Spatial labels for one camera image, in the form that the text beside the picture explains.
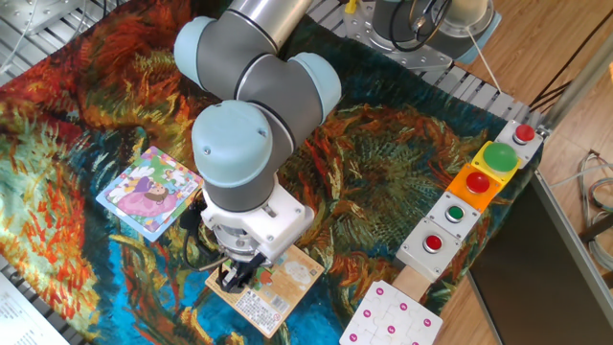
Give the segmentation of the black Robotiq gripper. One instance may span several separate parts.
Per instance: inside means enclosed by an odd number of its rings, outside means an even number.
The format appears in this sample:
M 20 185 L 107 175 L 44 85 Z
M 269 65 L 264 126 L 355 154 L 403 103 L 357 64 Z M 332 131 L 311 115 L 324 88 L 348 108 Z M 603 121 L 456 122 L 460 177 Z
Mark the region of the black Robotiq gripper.
M 266 257 L 262 253 L 255 255 L 249 262 L 230 259 L 230 269 L 221 269 L 218 272 L 217 284 L 224 292 L 239 292 L 240 288 L 250 287 L 253 284 L 260 266 L 265 263 Z

